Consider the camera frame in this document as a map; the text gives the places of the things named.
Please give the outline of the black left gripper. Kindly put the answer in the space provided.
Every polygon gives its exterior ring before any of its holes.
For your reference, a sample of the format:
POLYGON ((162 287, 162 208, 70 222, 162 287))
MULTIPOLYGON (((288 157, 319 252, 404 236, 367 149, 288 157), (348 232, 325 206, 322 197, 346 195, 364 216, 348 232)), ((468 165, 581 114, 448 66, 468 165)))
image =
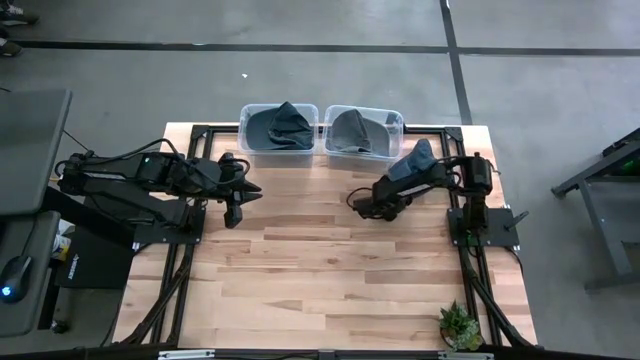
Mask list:
POLYGON ((262 197, 262 188, 250 181, 245 181, 249 171, 249 161, 235 158, 232 153, 224 153, 218 160, 221 170, 220 180, 216 188, 216 200, 232 206, 240 206, 262 197))

